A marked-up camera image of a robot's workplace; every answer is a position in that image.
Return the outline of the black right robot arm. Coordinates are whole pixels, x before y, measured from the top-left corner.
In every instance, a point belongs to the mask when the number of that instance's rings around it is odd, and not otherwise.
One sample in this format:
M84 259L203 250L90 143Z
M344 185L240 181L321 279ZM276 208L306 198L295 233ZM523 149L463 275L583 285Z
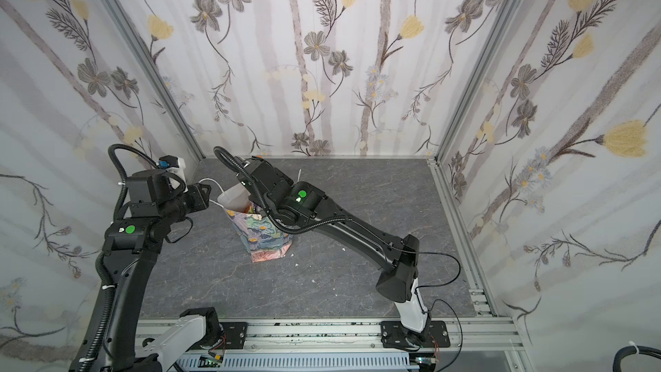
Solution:
M237 174L249 199L282 233L318 232L373 262L380 269L375 288L395 304L401 325L418 335L428 331L429 315L417 291L418 238L401 238L371 226L338 205L325 191L305 181L295 182L264 158L239 160L221 146L213 153Z

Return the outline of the white floral paper bag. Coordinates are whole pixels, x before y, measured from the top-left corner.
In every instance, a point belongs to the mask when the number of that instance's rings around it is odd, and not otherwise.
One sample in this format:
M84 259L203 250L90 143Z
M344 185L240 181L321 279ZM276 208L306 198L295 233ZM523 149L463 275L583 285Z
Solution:
M274 223L262 214L262 208L249 198L250 193L243 184L224 186L211 176L201 177L198 182L213 187L209 199L210 207L219 211L223 219L230 223L252 263L287 256L293 244L293 236L276 228Z

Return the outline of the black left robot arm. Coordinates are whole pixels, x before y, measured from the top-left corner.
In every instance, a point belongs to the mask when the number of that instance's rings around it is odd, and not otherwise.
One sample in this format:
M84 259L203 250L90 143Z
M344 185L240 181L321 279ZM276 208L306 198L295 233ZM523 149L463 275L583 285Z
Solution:
M218 336L212 309L194 310L147 346L135 344L146 286L173 225L209 206L211 186L186 184L172 168L151 158L142 172L128 175L118 151L146 156L126 144L113 144L108 156L120 176L113 220L96 257L101 280L90 323L71 371L167 371L191 346Z

